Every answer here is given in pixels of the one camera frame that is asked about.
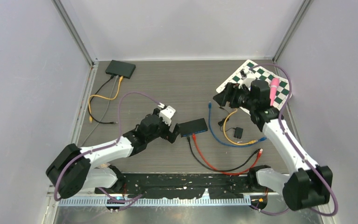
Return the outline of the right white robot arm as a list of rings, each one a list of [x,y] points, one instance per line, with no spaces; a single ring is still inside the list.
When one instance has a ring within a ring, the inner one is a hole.
[[[327,204],[332,195],[333,173],[320,166],[302,148],[289,130],[281,111],[270,103],[271,84],[247,75],[237,83],[225,82],[216,91],[214,101],[220,106],[246,109],[252,122],[273,143],[287,166],[288,175],[270,166],[256,166],[249,171],[248,187],[260,191],[266,187],[283,196],[290,210],[302,210]]]

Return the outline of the black power adapter with cord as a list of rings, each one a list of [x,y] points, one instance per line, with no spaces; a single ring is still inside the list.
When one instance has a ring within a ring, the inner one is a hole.
[[[224,109],[223,107],[219,106],[220,109],[222,110],[225,110],[228,114],[230,114],[230,112],[226,109]],[[226,118],[223,118],[221,121],[218,122],[218,125],[220,127],[220,131],[227,133],[227,131],[233,129],[234,130],[234,134],[233,134],[233,137],[236,138],[236,139],[241,139],[242,138],[242,134],[243,134],[243,128],[240,128],[240,127],[231,127],[227,130],[224,130],[223,131],[223,123],[225,121]]]

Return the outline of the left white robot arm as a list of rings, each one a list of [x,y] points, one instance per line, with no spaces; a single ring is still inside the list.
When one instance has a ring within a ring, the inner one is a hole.
[[[46,176],[55,187],[58,199],[67,199],[80,190],[100,188],[119,193],[124,189],[125,176],[117,167],[100,165],[121,158],[135,156],[157,138],[174,143],[179,135],[179,124],[171,132],[172,117],[176,110],[159,106],[146,115],[140,124],[119,138],[91,147],[67,145],[46,170]]]

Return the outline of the black ribbed network switch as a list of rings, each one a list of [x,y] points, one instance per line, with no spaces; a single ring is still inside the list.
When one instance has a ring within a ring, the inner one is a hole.
[[[179,126],[181,138],[208,131],[208,126],[204,118],[180,123]]]

